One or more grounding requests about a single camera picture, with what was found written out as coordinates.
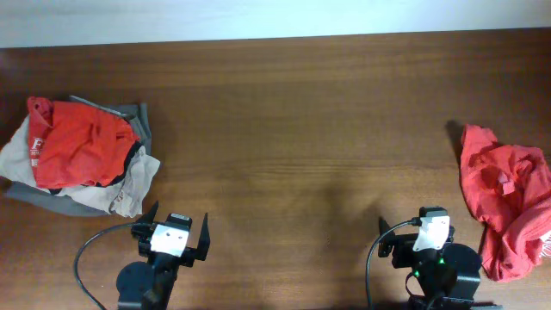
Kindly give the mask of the orange soccer t-shirt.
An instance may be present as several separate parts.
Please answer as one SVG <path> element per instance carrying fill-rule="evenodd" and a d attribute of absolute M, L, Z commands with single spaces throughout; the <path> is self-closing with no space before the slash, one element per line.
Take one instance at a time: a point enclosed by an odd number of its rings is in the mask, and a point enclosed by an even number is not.
<path fill-rule="evenodd" d="M 519 280 L 550 255 L 550 169 L 541 149 L 502 144 L 491 129 L 467 124 L 460 185 L 485 225 L 480 255 L 489 279 Z"/>

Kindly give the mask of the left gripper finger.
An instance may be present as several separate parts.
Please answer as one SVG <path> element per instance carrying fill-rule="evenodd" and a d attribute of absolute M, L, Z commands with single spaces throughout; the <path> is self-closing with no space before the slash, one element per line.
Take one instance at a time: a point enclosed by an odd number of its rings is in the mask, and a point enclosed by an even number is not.
<path fill-rule="evenodd" d="M 137 220 L 136 223 L 146 223 L 146 224 L 152 224 L 156 213 L 158 211 L 158 202 L 155 201 L 152 205 L 152 207 L 144 214 L 142 214 Z"/>
<path fill-rule="evenodd" d="M 208 227 L 208 213 L 204 214 L 201 224 L 201 232 L 198 239 L 198 244 L 194 249 L 194 259 L 205 261 L 211 244 L 210 232 Z"/>

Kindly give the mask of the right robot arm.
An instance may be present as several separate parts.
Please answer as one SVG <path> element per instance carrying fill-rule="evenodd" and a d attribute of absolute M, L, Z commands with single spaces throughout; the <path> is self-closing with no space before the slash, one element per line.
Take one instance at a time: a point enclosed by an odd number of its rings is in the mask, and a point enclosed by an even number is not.
<path fill-rule="evenodd" d="M 449 227 L 448 237 L 440 249 L 416 250 L 416 233 L 395 234 L 400 224 L 389 226 L 378 220 L 380 239 L 378 256 L 391 256 L 395 269 L 408 269 L 407 279 L 415 278 L 423 291 L 410 293 L 407 309 L 435 310 L 495 310 L 491 301 L 478 302 L 474 295 L 480 285 L 481 258 L 467 245 L 454 242 L 455 228 Z"/>

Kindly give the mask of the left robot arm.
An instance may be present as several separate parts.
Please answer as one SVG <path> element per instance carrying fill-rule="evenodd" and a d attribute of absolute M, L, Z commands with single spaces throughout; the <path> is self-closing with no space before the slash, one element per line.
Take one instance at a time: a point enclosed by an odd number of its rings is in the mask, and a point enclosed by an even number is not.
<path fill-rule="evenodd" d="M 168 307 L 180 268 L 191 268 L 196 261 L 204 261 L 211 239 L 208 215 L 201 223 L 196 247 L 187 245 L 193 220 L 171 213 L 163 222 L 155 220 L 158 204 L 141 215 L 131 228 L 138 240 L 138 250 L 146 260 L 124 267 L 116 279 L 119 309 L 164 310 Z"/>

